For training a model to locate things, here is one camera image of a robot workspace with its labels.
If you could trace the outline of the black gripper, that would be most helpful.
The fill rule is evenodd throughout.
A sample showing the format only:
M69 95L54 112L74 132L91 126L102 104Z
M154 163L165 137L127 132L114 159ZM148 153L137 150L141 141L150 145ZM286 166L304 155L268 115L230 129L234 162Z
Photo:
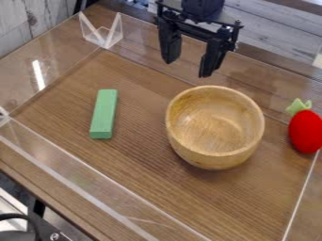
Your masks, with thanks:
M213 34L229 43L229 50L236 50L240 31L245 27L240 20L225 13L226 0L157 0L158 16L181 24L192 33ZM182 34L174 23L160 19L161 56L172 64L182 54ZM200 76L209 77L222 66L226 57L226 43L210 39L202 56Z

